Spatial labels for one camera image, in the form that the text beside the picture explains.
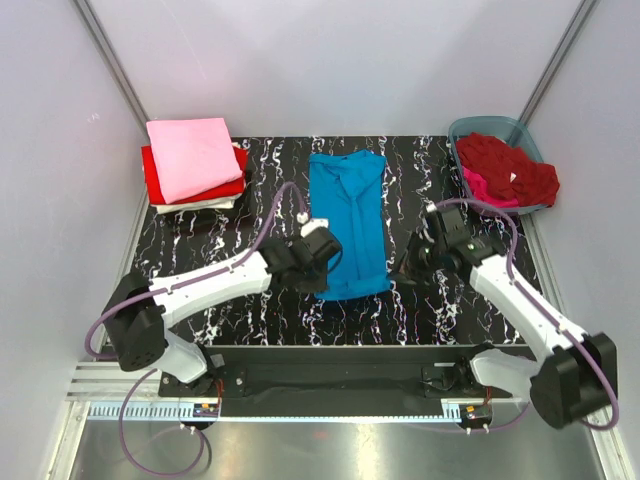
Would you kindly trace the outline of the blue t shirt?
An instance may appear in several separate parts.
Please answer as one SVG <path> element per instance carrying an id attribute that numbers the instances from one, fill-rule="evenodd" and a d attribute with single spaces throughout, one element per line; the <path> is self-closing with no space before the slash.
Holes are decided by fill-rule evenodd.
<path id="1" fill-rule="evenodd" d="M 344 301 L 387 291 L 382 219 L 386 158 L 361 150 L 341 156 L 316 153 L 309 162 L 311 214 L 329 222 L 342 246 L 341 260 L 329 266 L 328 290 L 318 297 Z"/>

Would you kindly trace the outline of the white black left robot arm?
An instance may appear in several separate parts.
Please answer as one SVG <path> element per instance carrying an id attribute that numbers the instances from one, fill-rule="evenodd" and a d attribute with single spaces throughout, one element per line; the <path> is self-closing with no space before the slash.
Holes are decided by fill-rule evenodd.
<path id="1" fill-rule="evenodd" d="M 273 288 L 321 293 L 328 288 L 330 263 L 341 256 L 338 239 L 326 225 L 314 223 L 292 240 L 269 238 L 187 273 L 153 281 L 127 274 L 103 311 L 115 359 L 124 372 L 155 368 L 193 395 L 206 395 L 216 382 L 213 361 L 172 328 L 208 308 Z"/>

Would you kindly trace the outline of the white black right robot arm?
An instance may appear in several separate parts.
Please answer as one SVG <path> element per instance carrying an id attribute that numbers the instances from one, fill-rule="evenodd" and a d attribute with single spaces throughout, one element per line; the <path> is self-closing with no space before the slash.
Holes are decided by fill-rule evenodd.
<path id="1" fill-rule="evenodd" d="M 460 199 L 429 206 L 422 224 L 410 236 L 391 277 L 420 284 L 446 270 L 482 295 L 523 337 L 533 354 L 527 360 L 509 356 L 488 344 L 477 346 L 454 371 L 454 384 L 466 396 L 496 387 L 531 403 L 551 427 L 562 429 L 609 408 L 611 430 L 620 418 L 618 355 L 604 333 L 589 334 L 553 307 L 518 272 L 513 257 L 518 238 L 508 246 L 475 236 L 460 212 Z"/>

